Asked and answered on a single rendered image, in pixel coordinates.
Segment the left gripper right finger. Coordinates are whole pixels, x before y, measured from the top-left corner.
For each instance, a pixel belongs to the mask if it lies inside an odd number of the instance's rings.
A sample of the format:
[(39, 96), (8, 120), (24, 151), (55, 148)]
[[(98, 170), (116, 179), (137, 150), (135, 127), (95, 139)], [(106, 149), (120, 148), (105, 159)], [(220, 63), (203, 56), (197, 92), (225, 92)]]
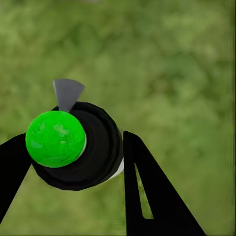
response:
[[(127, 236), (206, 236), (142, 139), (123, 132)], [(137, 166), (154, 219), (142, 215)]]

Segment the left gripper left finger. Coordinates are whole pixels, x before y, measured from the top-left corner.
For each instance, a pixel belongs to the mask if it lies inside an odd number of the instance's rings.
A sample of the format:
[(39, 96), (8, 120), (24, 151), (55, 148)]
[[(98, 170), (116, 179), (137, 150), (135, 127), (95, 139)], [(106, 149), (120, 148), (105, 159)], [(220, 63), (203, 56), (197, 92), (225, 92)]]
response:
[(31, 166), (26, 133), (0, 145), (0, 224)]

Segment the pesticide atomizer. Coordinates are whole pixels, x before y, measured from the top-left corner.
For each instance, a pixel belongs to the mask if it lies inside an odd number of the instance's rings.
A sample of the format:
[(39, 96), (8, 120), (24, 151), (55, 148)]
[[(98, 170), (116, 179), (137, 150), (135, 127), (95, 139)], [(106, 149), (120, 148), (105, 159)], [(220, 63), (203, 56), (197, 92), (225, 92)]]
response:
[(123, 136), (103, 109), (77, 102), (85, 89), (76, 80), (53, 81), (58, 106), (36, 117), (26, 132), (26, 148), (36, 173), (48, 185), (79, 191), (124, 170)]

